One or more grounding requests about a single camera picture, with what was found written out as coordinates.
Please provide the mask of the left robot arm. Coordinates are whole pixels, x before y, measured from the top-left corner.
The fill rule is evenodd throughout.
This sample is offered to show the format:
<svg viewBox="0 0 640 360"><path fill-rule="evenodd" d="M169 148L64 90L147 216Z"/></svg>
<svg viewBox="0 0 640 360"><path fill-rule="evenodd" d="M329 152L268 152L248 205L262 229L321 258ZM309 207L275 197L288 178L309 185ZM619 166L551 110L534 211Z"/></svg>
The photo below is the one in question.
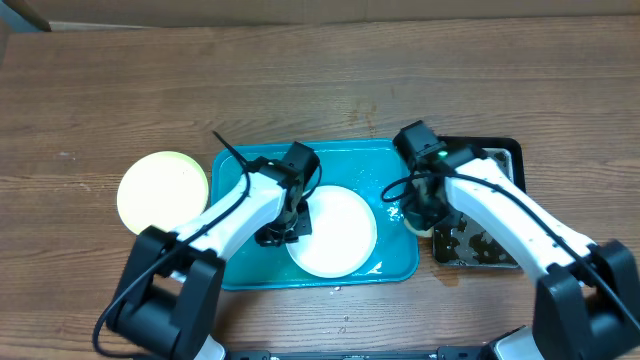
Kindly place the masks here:
<svg viewBox="0 0 640 360"><path fill-rule="evenodd" d="M224 359L210 335L227 261L251 238L278 246L312 231L303 191L315 153L243 161L242 179L176 230L136 238L113 300L96 324L143 348L144 359Z"/></svg>

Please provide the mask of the white plate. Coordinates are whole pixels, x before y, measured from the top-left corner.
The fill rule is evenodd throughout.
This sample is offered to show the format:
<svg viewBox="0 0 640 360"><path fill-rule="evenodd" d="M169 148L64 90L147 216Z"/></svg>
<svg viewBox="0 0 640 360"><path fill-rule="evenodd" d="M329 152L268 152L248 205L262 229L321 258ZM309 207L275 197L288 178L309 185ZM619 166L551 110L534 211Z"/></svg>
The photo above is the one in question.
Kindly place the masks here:
<svg viewBox="0 0 640 360"><path fill-rule="evenodd" d="M335 185L318 187L307 200L312 232L287 246L294 263L320 278L340 278L372 255L378 231L370 206L356 192Z"/></svg>

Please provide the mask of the yellow plate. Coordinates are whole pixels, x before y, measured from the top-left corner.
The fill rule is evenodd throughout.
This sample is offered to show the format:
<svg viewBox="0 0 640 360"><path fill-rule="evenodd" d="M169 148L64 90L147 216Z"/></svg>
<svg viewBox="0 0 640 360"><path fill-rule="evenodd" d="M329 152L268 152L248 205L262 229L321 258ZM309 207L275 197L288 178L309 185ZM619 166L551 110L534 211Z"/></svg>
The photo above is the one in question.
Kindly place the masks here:
<svg viewBox="0 0 640 360"><path fill-rule="evenodd" d="M200 215L208 202L209 183L202 167L174 151L149 154L122 177L116 196L123 224L134 234L148 226L169 231Z"/></svg>

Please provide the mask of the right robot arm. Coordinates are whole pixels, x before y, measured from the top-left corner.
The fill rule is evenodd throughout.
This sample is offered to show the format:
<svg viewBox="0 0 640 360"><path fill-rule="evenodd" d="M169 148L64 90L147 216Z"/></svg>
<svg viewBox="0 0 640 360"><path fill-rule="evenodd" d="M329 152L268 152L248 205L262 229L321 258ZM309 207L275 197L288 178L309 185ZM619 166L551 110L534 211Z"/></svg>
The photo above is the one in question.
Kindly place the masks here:
<svg viewBox="0 0 640 360"><path fill-rule="evenodd" d="M567 226L513 184L485 151L439 143L400 153L410 174L397 199L414 229L450 211L469 216L536 288L531 326L487 345L482 359L615 359L639 345L639 272L617 240Z"/></svg>

